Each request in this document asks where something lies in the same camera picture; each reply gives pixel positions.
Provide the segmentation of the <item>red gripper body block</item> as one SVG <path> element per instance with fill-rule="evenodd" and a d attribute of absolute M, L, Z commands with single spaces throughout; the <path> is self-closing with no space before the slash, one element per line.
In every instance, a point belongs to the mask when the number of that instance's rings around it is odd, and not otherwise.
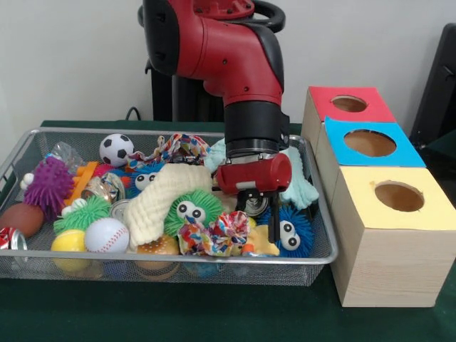
<path fill-rule="evenodd" d="M 290 159 L 283 153 L 252 162 L 220 165 L 217 170 L 219 188 L 228 195 L 256 189 L 259 192 L 284 192 L 291 183 Z"/>

